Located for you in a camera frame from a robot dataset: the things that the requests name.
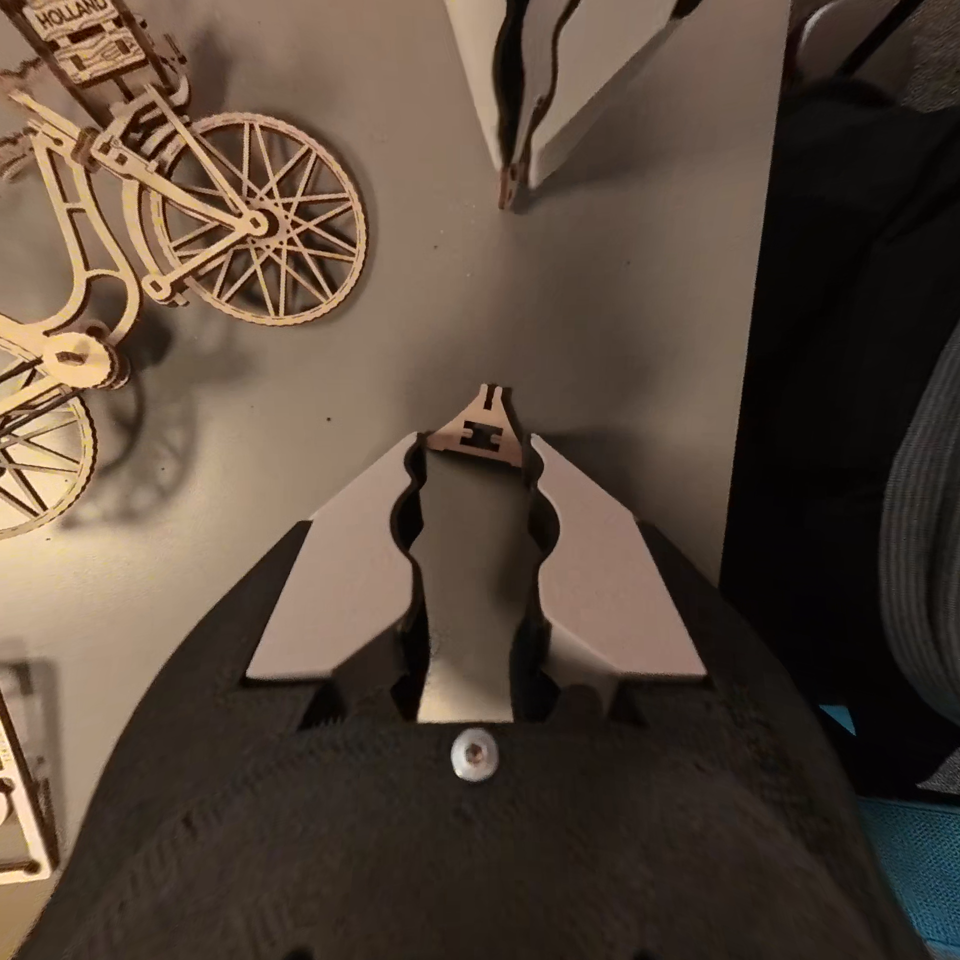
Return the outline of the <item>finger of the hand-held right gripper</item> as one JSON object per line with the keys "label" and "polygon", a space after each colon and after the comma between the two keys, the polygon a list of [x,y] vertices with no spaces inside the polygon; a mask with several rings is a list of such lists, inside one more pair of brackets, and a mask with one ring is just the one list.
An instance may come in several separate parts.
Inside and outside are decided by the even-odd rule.
{"label": "finger of the hand-held right gripper", "polygon": [[466,82],[494,169],[528,181],[537,109],[533,1],[447,1]]}
{"label": "finger of the hand-held right gripper", "polygon": [[541,187],[684,19],[681,2],[530,2],[523,182]]}

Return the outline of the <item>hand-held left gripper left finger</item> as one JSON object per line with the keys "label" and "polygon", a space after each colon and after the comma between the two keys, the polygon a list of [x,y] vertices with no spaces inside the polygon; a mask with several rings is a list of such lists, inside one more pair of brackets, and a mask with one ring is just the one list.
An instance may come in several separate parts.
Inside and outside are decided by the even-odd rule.
{"label": "hand-held left gripper left finger", "polygon": [[255,683],[319,682],[347,712],[385,700],[416,722],[428,672],[423,434],[403,437],[308,520],[246,666]]}

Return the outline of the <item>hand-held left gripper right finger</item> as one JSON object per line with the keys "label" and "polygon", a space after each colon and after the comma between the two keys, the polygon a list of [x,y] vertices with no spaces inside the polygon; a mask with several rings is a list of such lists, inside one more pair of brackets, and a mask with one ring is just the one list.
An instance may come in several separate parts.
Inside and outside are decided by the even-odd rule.
{"label": "hand-held left gripper right finger", "polygon": [[536,566],[515,636],[515,717],[545,722],[569,691],[614,715],[636,684],[709,672],[635,515],[543,436],[524,459]]}

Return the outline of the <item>slotted wooden part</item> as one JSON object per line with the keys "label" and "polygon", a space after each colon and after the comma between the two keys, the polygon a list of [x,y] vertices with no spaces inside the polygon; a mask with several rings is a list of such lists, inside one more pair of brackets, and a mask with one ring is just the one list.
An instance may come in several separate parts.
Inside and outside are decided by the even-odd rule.
{"label": "slotted wooden part", "polygon": [[426,445],[429,450],[462,453],[520,469],[523,430],[514,412],[511,388],[481,384],[459,414],[427,436]]}

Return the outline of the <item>wooden bicycle model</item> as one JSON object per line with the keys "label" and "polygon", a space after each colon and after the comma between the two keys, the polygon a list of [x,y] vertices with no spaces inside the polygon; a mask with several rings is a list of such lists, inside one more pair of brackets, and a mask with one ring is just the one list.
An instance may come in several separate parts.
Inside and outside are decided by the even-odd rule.
{"label": "wooden bicycle model", "polygon": [[35,168],[70,288],[44,318],[2,315],[2,540],[65,515],[99,453],[87,395],[122,389],[146,301],[197,295],[290,328],[361,279],[362,195],[327,145],[249,111],[189,116],[188,59],[127,2],[2,2],[33,57],[2,70],[23,126],[2,135],[2,183]]}

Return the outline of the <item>person's legs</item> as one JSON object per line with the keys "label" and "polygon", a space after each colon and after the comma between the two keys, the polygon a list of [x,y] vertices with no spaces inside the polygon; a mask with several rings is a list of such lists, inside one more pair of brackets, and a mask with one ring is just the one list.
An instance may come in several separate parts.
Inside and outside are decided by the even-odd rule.
{"label": "person's legs", "polygon": [[870,771],[930,777],[958,751],[885,638],[886,482],[944,348],[958,345],[958,105],[859,80],[776,119],[721,587],[819,718],[850,713]]}

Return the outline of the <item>laser-cut wooden part sheet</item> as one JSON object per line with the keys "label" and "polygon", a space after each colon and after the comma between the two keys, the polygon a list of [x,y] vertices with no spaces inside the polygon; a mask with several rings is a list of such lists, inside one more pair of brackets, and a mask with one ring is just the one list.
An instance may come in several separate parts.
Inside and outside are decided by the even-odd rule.
{"label": "laser-cut wooden part sheet", "polygon": [[55,745],[42,687],[24,661],[1,667],[1,885],[50,880],[59,867]]}

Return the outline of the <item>teal chair seat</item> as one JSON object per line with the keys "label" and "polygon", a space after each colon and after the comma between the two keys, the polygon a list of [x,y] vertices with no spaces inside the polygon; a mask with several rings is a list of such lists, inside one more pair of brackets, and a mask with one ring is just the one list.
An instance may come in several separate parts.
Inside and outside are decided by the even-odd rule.
{"label": "teal chair seat", "polygon": [[919,783],[897,783],[868,766],[844,705],[821,704],[819,720],[854,793],[861,823],[892,890],[933,958],[959,957],[958,750]]}

